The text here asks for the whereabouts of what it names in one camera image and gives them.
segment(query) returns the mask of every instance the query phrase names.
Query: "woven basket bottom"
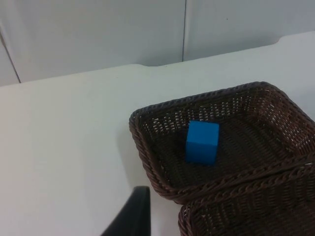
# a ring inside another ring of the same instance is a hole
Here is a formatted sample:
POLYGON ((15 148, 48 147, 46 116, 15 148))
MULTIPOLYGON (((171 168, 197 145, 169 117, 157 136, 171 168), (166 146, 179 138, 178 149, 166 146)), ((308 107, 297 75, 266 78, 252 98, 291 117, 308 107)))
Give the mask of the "woven basket bottom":
POLYGON ((313 236, 315 235, 315 202, 276 211, 261 218, 252 217, 217 233, 208 231, 207 221, 202 222, 198 228, 203 232, 202 236, 313 236))
POLYGON ((170 185, 188 187, 265 166, 297 154, 298 151, 291 149, 274 130, 274 127, 255 117, 223 120, 220 122, 219 147, 214 166, 185 161, 186 127, 153 139, 151 149, 170 185))

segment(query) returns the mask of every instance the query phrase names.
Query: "table surface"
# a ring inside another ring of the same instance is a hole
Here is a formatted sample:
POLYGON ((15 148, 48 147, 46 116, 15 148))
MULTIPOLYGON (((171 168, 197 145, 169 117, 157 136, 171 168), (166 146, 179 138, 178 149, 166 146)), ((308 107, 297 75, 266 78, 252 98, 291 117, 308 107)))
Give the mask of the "table surface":
MULTIPOLYGON (((97 236, 150 185, 128 130, 137 108, 267 81, 315 118, 315 32, 160 67, 127 65, 0 88, 0 235, 97 236)), ((151 189, 152 235, 180 205, 151 189)))

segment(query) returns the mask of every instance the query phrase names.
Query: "black object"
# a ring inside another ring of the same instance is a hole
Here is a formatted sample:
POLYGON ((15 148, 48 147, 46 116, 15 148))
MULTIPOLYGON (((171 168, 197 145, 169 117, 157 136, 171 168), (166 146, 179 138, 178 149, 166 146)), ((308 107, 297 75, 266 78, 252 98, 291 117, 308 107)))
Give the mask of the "black object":
POLYGON ((124 207, 101 236, 150 236, 150 189, 137 186, 124 207))

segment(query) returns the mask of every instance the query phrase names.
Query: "wicker basket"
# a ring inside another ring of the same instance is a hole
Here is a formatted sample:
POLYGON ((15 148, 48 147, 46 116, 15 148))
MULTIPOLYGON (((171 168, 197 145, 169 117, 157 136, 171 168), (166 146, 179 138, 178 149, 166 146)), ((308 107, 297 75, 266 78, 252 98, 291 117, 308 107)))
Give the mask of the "wicker basket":
POLYGON ((313 236, 314 199, 311 163, 195 200, 181 208, 179 227, 182 236, 313 236))
POLYGON ((315 150, 314 122, 265 82, 145 107, 129 127, 153 188, 180 204, 286 170, 293 156, 315 150), (214 166, 185 162, 190 120, 220 124, 214 166))

